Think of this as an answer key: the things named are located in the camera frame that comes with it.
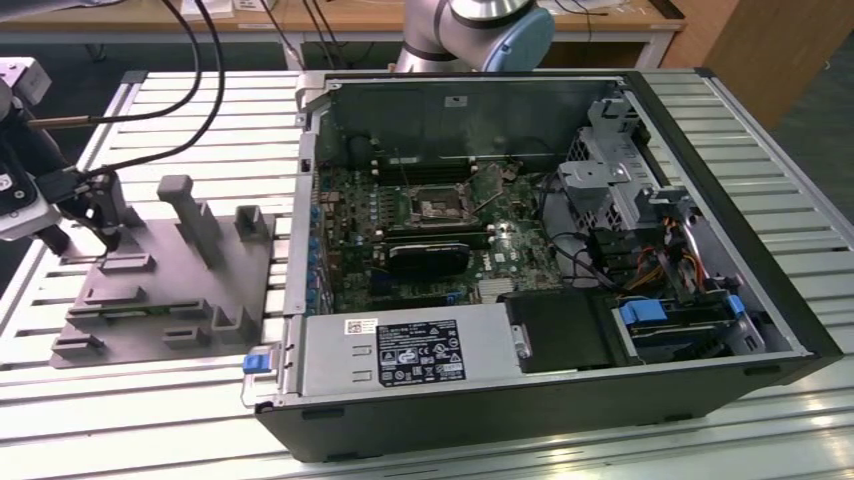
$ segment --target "workbench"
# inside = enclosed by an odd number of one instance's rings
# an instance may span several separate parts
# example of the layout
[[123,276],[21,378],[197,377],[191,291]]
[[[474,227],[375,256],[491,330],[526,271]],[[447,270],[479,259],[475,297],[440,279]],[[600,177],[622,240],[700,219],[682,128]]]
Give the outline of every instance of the workbench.
[[[51,344],[93,257],[59,261],[36,242],[0,300],[0,465],[13,478],[803,478],[854,468],[854,231],[714,78],[646,71],[662,102],[847,354],[788,386],[706,418],[327,464],[293,460],[241,403],[241,356],[55,370]],[[195,178],[215,214],[257,204],[276,215],[263,342],[283,333],[284,273],[297,169],[289,72],[232,72],[220,117],[196,147],[121,171],[143,218],[161,175]],[[175,102],[191,73],[125,83],[107,115]],[[103,125],[80,159],[91,168],[183,143],[208,113],[216,78],[164,118]],[[670,181],[679,174],[652,139]],[[271,385],[248,386],[257,393]]]
[[[401,42],[403,0],[333,0],[319,2],[339,42]],[[607,16],[591,16],[592,35],[584,15],[555,14],[555,42],[639,43],[638,68],[658,67],[674,33],[684,22],[666,19],[648,0],[598,10]],[[301,45],[317,42],[313,24],[299,0],[279,0],[273,16],[288,41],[301,53]],[[204,24],[193,22],[197,30]],[[233,18],[216,19],[217,31],[227,42],[280,42],[264,13],[235,10]],[[159,0],[125,0],[99,8],[77,8],[0,24],[0,43],[12,44],[115,44],[183,43],[187,36]],[[297,63],[285,55],[288,69]]]

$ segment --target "blue tab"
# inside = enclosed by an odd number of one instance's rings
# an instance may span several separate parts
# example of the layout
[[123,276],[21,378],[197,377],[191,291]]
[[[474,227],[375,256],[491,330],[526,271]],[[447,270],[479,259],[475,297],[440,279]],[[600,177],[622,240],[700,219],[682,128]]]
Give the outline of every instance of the blue tab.
[[619,309],[623,323],[631,325],[635,322],[660,322],[667,320],[667,313],[662,302],[658,300],[632,300],[626,302]]
[[735,315],[735,317],[740,317],[740,315],[747,311],[740,297],[738,295],[730,295],[726,301],[730,304],[730,308],[732,309],[732,315]]
[[247,375],[269,372],[269,354],[251,353],[243,358],[243,373]]
[[628,304],[619,307],[619,316],[622,317],[623,323],[626,325],[631,325],[638,321],[638,317],[635,317],[635,312],[628,306]]

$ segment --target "metal grating table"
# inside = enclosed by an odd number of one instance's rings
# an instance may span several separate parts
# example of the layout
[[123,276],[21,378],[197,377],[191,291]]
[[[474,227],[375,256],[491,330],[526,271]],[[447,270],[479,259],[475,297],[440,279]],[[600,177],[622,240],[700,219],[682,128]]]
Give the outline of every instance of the metal grating table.
[[[848,354],[843,360],[790,386],[755,392],[703,419],[340,464],[300,464],[240,402],[240,356],[61,371],[47,366],[88,265],[60,264],[33,245],[0,301],[0,478],[854,476],[851,226],[716,80],[687,70],[644,75]],[[189,73],[149,74],[141,84],[123,84],[107,113],[165,106],[191,80]],[[193,195],[208,200],[215,213],[253,203],[276,214],[265,342],[281,332],[299,140],[295,83],[288,72],[229,73],[227,103],[199,146],[121,175],[125,196],[147,218],[173,214],[155,194],[160,176],[169,173],[193,176]],[[181,143],[207,115],[215,86],[211,74],[193,102],[167,118],[101,126],[81,165],[117,162]]]

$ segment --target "wooden table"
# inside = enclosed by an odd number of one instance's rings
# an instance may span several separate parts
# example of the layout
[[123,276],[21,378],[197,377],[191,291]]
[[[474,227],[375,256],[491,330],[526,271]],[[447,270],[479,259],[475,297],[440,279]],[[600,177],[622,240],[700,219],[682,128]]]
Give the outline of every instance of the wooden table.
[[[403,0],[333,0],[320,2],[339,41],[400,42],[403,39]],[[602,9],[607,16],[590,17],[592,35],[584,15],[555,13],[555,42],[632,42],[643,50],[635,66],[658,67],[682,20],[668,20],[648,0],[630,0],[627,5]],[[301,1],[279,0],[273,15],[284,27],[291,43],[319,40]],[[231,42],[279,41],[264,13],[235,11],[233,18],[216,20],[220,36]],[[204,25],[193,22],[203,31]],[[0,43],[173,43],[184,42],[180,26],[159,0],[127,0],[100,8],[72,9],[0,24]],[[288,59],[288,67],[295,62]]]

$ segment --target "warning label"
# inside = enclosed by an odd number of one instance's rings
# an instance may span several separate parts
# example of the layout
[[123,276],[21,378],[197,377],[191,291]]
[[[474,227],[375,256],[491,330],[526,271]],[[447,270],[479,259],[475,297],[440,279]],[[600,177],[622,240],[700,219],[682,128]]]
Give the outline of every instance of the warning label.
[[377,325],[376,345],[384,387],[466,380],[456,320]]

